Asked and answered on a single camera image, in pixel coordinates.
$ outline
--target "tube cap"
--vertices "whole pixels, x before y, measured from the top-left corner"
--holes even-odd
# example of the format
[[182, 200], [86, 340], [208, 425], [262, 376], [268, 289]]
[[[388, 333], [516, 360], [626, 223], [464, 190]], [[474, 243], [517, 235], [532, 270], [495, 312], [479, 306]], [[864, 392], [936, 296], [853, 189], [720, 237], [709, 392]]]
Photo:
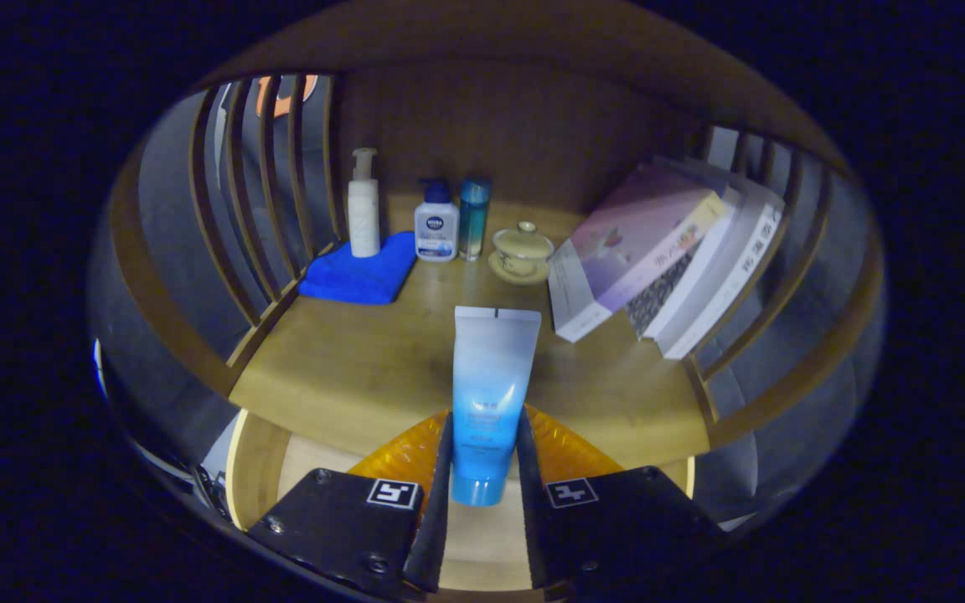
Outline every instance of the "tube cap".
[[452, 500], [471, 507], [493, 507], [501, 502], [505, 480], [472, 480], [452, 471]]

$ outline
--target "wooden slat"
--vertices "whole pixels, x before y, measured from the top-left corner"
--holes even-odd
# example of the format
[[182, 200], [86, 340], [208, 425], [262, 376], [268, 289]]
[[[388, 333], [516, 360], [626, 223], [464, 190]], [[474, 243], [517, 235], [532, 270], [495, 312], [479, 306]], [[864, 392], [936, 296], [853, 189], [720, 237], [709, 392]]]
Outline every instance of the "wooden slat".
[[746, 407], [707, 428], [712, 449], [727, 446], [748, 431], [765, 426], [814, 392], [839, 363], [843, 362], [858, 342], [866, 325], [870, 323], [874, 306], [880, 300], [882, 281], [884, 257], [881, 253], [880, 233], [876, 223], [872, 223], [869, 236], [866, 237], [866, 253], [858, 280], [854, 283], [854, 291], [839, 319], [828, 329], [817, 347], [800, 360], [791, 373]]
[[295, 279], [300, 274], [297, 260], [288, 252], [285, 245], [284, 226], [281, 222], [281, 199], [278, 192], [278, 173], [275, 167], [275, 101], [278, 100], [278, 87], [281, 84], [279, 75], [271, 76], [271, 81], [264, 87], [263, 98], [260, 99], [260, 179], [263, 180], [263, 196], [267, 202], [267, 213], [271, 214], [271, 228], [275, 230], [275, 242], [281, 252], [288, 274]]
[[233, 524], [248, 530], [278, 503], [290, 431], [241, 410], [225, 466], [226, 507]]
[[732, 167], [729, 172], [746, 176], [747, 142], [750, 137], [751, 135], [746, 131], [740, 130], [738, 137], [735, 138], [735, 150], [732, 152]]
[[769, 183], [769, 175], [773, 172], [773, 161], [777, 157], [777, 143], [771, 138], [765, 138], [761, 144], [761, 163], [758, 165], [758, 173], [751, 175], [751, 179], [761, 186], [766, 186], [766, 183]]
[[207, 140], [207, 120], [210, 118], [214, 100], [218, 98], [218, 92], [218, 88], [207, 90], [196, 113], [196, 120], [192, 126], [192, 141], [188, 146], [188, 185], [192, 191], [192, 207], [196, 211], [196, 220], [199, 221], [199, 232], [203, 234], [204, 244], [207, 245], [211, 260], [214, 261], [214, 268], [218, 271], [219, 277], [222, 277], [222, 285], [225, 285], [226, 291], [230, 292], [230, 297], [233, 298], [240, 312], [245, 314], [249, 324], [256, 325], [260, 323], [260, 313], [252, 304], [251, 298], [245, 291], [244, 283], [241, 283], [233, 263], [230, 262], [230, 253], [226, 251], [225, 242], [219, 233], [218, 222], [214, 220], [210, 191], [207, 189], [204, 143]]
[[[799, 203], [799, 186], [802, 182], [802, 178], [802, 164], [799, 160], [799, 157], [797, 157], [797, 154], [793, 153], [792, 169], [790, 169], [788, 174], [788, 186], [785, 187], [784, 191], [784, 211], [781, 213], [781, 221], [777, 223], [777, 232], [773, 235], [773, 240], [770, 241], [769, 248], [766, 249], [766, 253], [762, 255], [761, 260], [759, 260], [758, 266], [755, 268], [754, 272], [751, 273], [751, 278], [747, 279], [746, 285], [743, 286], [743, 289], [740, 289], [740, 293], [736, 295], [735, 299], [732, 299], [732, 303], [728, 305], [728, 308], [725, 309], [725, 312], [720, 314], [720, 319], [717, 319], [717, 322], [713, 323], [713, 326], [710, 327], [710, 330], [706, 332], [705, 335], [698, 340], [698, 343], [694, 345], [692, 355], [697, 355], [702, 346], [705, 346], [705, 344], [709, 343], [714, 337], [717, 336], [717, 333], [720, 332], [720, 329], [724, 327], [725, 323], [731, 320], [732, 316], [734, 316], [734, 314], [738, 312], [740, 306], [743, 305], [743, 302], [746, 301], [746, 298], [753, 293], [755, 284], [758, 282], [758, 279], [761, 279], [761, 275], [766, 274], [766, 268], [769, 267], [770, 262], [773, 261], [773, 257], [777, 255], [778, 249], [781, 248], [781, 242], [788, 233], [788, 225], [792, 224], [792, 216], [794, 216], [794, 213], [796, 213], [797, 203]], [[817, 240], [820, 240], [820, 235], [821, 233], [817, 233]], [[709, 381], [710, 377], [712, 377], [714, 374], [714, 371], [711, 371], [711, 369], [712, 367], [709, 367], [707, 370], [705, 370], [704, 378], [707, 381]]]
[[292, 84], [291, 104], [288, 106], [288, 174], [292, 181], [292, 202], [296, 205], [300, 237], [310, 262], [315, 259], [315, 226], [311, 221], [311, 211], [307, 209], [307, 188], [303, 177], [302, 113], [306, 85], [307, 79], [303, 73], [298, 74], [296, 83]]
[[111, 189], [111, 239], [121, 277], [141, 316], [174, 358], [215, 393], [229, 397], [234, 378], [178, 308], [158, 271], [139, 209], [138, 180], [146, 140], [133, 148]]
[[344, 205], [338, 203], [338, 196], [334, 196], [333, 172], [330, 168], [330, 160], [333, 157], [333, 150], [330, 147], [330, 111], [333, 107], [334, 84], [336, 80], [330, 77], [330, 81], [326, 84], [326, 107], [323, 111], [323, 165], [326, 167], [326, 200], [330, 206], [330, 225], [333, 227], [333, 236], [336, 236], [337, 240], [345, 240], [345, 229], [348, 226], [346, 226], [344, 214], [338, 211], [338, 207], [344, 207]]
[[[801, 172], [799, 153], [793, 153], [792, 175], [799, 175], [799, 179], [801, 179]], [[769, 301], [766, 301], [766, 305], [762, 307], [761, 312], [758, 313], [755, 320], [751, 321], [751, 324], [747, 325], [746, 330], [740, 333], [740, 336], [720, 355], [720, 358], [714, 360], [712, 365], [704, 371], [702, 377], [705, 377], [705, 380], [709, 381], [712, 379], [713, 375], [724, 370], [724, 367], [727, 367], [736, 356], [739, 356], [744, 350], [750, 347], [750, 345], [754, 343], [754, 340], [758, 339], [758, 336], [769, 328], [773, 320], [777, 319], [777, 314], [781, 313], [781, 310], [788, 304], [789, 299], [792, 299], [792, 295], [796, 293], [799, 283], [802, 282], [803, 277], [807, 275], [809, 267], [814, 263], [814, 257], [817, 255], [821, 238], [824, 237], [824, 230], [828, 226], [828, 210], [832, 205], [832, 178], [832, 173], [826, 169], [821, 177], [821, 194], [819, 195], [816, 213], [814, 214], [814, 221], [811, 223], [807, 241], [803, 244], [800, 255], [794, 261], [792, 270], [784, 275], [781, 282], [778, 283], [777, 289], [773, 291]], [[792, 205], [797, 203], [797, 198], [799, 198], [799, 193], [797, 193], [799, 183], [793, 182], [792, 180], [794, 179], [796, 178], [789, 180], [788, 188], [785, 191], [788, 203]]]
[[[319, 251], [319, 255], [326, 253], [333, 248], [334, 243], [330, 243]], [[227, 365], [230, 366], [231, 374], [233, 374], [234, 382], [240, 377], [241, 373], [244, 373], [245, 366], [248, 366], [249, 360], [252, 360], [252, 356], [255, 355], [255, 351], [260, 348], [260, 344], [263, 343], [263, 339], [266, 338], [271, 329], [275, 327], [278, 320], [281, 319], [282, 314], [285, 310], [292, 305], [295, 301], [297, 295], [299, 294], [300, 281], [307, 274], [307, 267], [303, 268], [303, 272], [299, 278], [292, 279], [288, 285], [282, 289], [278, 301], [273, 301], [267, 309], [263, 311], [263, 316], [260, 317], [260, 324], [253, 326], [253, 328], [248, 329], [244, 337], [241, 337], [240, 341], [237, 343], [237, 348], [230, 355], [230, 359], [227, 360]]]
[[683, 365], [690, 387], [694, 390], [694, 397], [698, 400], [698, 408], [702, 411], [702, 419], [705, 420], [705, 426], [709, 428], [719, 419], [717, 404], [714, 404], [710, 386], [702, 379], [702, 371], [699, 369], [698, 360], [694, 358], [693, 354], [689, 354], [683, 359]]
[[275, 276], [271, 270], [271, 263], [267, 260], [267, 255], [263, 250], [263, 241], [260, 241], [260, 232], [255, 226], [255, 216], [252, 214], [252, 207], [248, 201], [248, 187], [245, 183], [245, 157], [244, 150], [241, 148], [242, 126], [245, 121], [245, 103], [248, 100], [248, 91], [252, 87], [252, 80], [242, 80], [234, 91], [230, 99], [230, 114], [226, 122], [226, 132], [229, 134], [229, 141], [226, 151], [230, 155], [230, 197], [233, 199], [234, 211], [237, 214], [237, 222], [240, 224], [241, 233], [245, 237], [245, 250], [252, 259], [255, 272], [260, 277], [260, 285], [271, 301], [278, 299], [278, 287], [276, 287]]

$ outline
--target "white pump bottle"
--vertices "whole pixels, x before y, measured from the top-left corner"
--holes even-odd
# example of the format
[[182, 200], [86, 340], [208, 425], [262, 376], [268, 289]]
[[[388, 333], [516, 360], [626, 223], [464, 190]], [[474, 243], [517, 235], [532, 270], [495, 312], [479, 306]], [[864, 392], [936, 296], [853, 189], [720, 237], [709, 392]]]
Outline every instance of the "white pump bottle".
[[371, 159], [378, 150], [353, 150], [356, 168], [348, 183], [348, 244], [353, 257], [379, 253], [379, 182], [371, 177]]

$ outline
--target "book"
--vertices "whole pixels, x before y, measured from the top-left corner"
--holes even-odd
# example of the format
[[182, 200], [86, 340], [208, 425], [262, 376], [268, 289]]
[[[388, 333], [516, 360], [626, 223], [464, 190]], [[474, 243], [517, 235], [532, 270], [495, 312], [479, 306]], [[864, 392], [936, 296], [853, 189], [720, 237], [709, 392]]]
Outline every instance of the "book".
[[558, 336], [575, 343], [698, 244], [727, 208], [712, 188], [660, 164], [628, 176], [550, 257]]
[[[732, 225], [732, 214], [738, 209], [743, 196], [742, 193], [728, 184], [727, 173], [717, 174], [713, 171], [704, 171], [697, 164], [677, 162], [665, 159], [665, 157], [655, 157], [654, 161], [697, 180], [697, 182], [707, 184], [720, 195], [720, 201], [725, 203], [728, 211], [705, 234], [702, 243], [698, 245], [694, 254], [689, 253], [684, 257], [684, 260], [673, 267], [673, 270], [675, 270], [683, 264], [684, 270], [680, 274], [670, 275], [669, 272], [666, 272], [665, 275], [658, 278], [658, 281], [662, 283], [655, 281], [658, 286], [647, 287], [646, 290], [641, 291], [628, 303], [628, 319], [632, 321], [632, 328], [635, 329], [636, 336], [639, 339], [643, 339], [643, 337], [656, 338], [662, 329], [673, 320], [675, 312], [683, 305], [694, 283], [701, 278], [705, 267], [708, 266], [710, 260], [719, 250], [720, 244], [725, 240], [728, 229]], [[659, 298], [658, 294], [662, 293], [665, 296]]]
[[743, 201], [731, 216], [732, 225], [716, 256], [694, 283], [673, 320], [655, 337], [662, 355], [669, 359], [684, 358], [720, 320], [769, 248], [784, 209], [780, 196], [769, 188], [702, 162], [689, 163], [726, 175], [732, 186], [743, 193]]
[[627, 303], [627, 308], [624, 308], [624, 312], [627, 312], [627, 317], [629, 321], [632, 321], [632, 328], [635, 329], [636, 339], [643, 339], [643, 337], [648, 337], [653, 339], [652, 336], [648, 335], [647, 329], [650, 327], [654, 320], [654, 317], [658, 315], [660, 309], [665, 306], [668, 299], [673, 295], [673, 291], [677, 289], [677, 285], [683, 282], [683, 277], [687, 271], [687, 266], [690, 265], [692, 259], [694, 258], [694, 253], [702, 247], [701, 243], [694, 245], [693, 248], [687, 250], [687, 253], [679, 262], [673, 264], [673, 267], [665, 271], [665, 274], [658, 277], [654, 282], [650, 283], [647, 289], [640, 291], [638, 295], [632, 298], [631, 301]]

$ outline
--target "wooden wall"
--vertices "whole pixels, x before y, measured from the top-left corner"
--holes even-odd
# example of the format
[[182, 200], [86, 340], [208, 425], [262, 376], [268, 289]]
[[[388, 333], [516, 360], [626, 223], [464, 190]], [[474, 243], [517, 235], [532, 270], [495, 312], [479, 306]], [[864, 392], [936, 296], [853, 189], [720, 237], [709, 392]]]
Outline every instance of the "wooden wall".
[[453, 192], [493, 180], [488, 236], [520, 219], [559, 244], [654, 152], [681, 154], [700, 123], [625, 85], [543, 64], [448, 60], [387, 64], [338, 77], [333, 181], [352, 177], [354, 148], [379, 149], [374, 175], [387, 233], [413, 229], [419, 178]]

